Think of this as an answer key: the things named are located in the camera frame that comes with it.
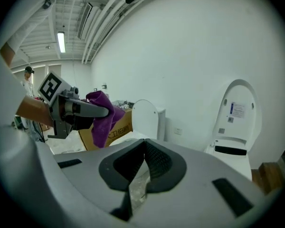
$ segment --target cardboard box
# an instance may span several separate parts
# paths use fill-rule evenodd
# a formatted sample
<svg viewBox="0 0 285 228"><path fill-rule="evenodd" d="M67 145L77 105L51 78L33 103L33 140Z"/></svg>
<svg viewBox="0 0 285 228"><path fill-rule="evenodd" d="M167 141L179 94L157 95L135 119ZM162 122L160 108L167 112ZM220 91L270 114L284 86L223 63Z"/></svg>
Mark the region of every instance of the cardboard box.
<svg viewBox="0 0 285 228"><path fill-rule="evenodd" d="M91 133L92 128L93 125L90 127L90 129L79 130L79 135L86 150L99 150L99 148L95 146L93 142ZM114 128L110 132L109 137L105 143L105 147L108 147L113 141L126 135L130 131L133 131L132 109L127 109L125 110L125 115L123 116L123 118L115 124Z"/></svg>
<svg viewBox="0 0 285 228"><path fill-rule="evenodd" d="M43 132L46 131L46 130L49 130L49 126L46 126L44 124L40 124L40 125L41 125L41 129L42 129Z"/></svg>

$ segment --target white plastic panel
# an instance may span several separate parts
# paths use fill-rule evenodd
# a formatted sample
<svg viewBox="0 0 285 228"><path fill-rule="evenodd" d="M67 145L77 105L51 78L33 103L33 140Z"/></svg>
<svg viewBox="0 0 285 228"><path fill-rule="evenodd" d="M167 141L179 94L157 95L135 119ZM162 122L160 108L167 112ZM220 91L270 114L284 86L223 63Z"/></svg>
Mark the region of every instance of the white plastic panel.
<svg viewBox="0 0 285 228"><path fill-rule="evenodd" d="M261 131L261 121L261 109L252 86L238 79L230 84L222 99L213 137L238 142L233 145L242 145L249 151Z"/></svg>
<svg viewBox="0 0 285 228"><path fill-rule="evenodd" d="M157 139L158 112L156 107L147 100L139 100L132 109L133 131Z"/></svg>
<svg viewBox="0 0 285 228"><path fill-rule="evenodd" d="M232 155L232 154L224 154L220 152L214 151L213 147L207 147L205 150L206 153L215 156L216 158L223 161L225 164L235 169L237 172L247 177L252 181L251 168L249 163L248 155Z"/></svg>
<svg viewBox="0 0 285 228"><path fill-rule="evenodd" d="M126 141L131 141L133 139L149 139L149 137L146 136L146 135L143 135L141 133L138 133L138 132L129 132L126 135L120 137L119 139L116 139L115 141L113 141L110 144L110 146L113 146L113 145L116 145L116 144L119 144L119 143L123 143L123 142L126 142Z"/></svg>

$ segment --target white shirt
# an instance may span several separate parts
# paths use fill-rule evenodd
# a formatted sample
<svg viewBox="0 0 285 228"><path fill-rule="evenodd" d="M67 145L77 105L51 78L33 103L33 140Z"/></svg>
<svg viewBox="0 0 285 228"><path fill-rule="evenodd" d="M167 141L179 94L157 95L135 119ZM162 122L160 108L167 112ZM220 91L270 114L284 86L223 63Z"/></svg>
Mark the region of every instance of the white shirt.
<svg viewBox="0 0 285 228"><path fill-rule="evenodd" d="M27 91L27 95L30 97L34 97L34 86L30 82L30 80L24 79L21 84L24 86L25 90Z"/></svg>

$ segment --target label sticker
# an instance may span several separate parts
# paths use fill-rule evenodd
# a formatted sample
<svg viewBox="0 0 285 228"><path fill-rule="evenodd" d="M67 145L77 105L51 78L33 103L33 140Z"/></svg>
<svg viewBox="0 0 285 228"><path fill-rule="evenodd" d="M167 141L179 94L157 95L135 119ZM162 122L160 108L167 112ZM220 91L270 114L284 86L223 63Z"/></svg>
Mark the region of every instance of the label sticker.
<svg viewBox="0 0 285 228"><path fill-rule="evenodd" d="M244 118L245 117L245 106L243 104L237 104L235 102L232 102L231 109L230 109L230 115Z"/></svg>

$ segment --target black cap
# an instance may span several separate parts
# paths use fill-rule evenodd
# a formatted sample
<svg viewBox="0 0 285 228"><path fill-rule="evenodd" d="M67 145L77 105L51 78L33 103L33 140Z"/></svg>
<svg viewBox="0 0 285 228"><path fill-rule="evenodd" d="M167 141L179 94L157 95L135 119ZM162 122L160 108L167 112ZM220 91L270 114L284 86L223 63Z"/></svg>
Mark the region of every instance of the black cap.
<svg viewBox="0 0 285 228"><path fill-rule="evenodd" d="M35 72L30 66L27 66L25 68L25 71L28 72L29 74L33 74Z"/></svg>

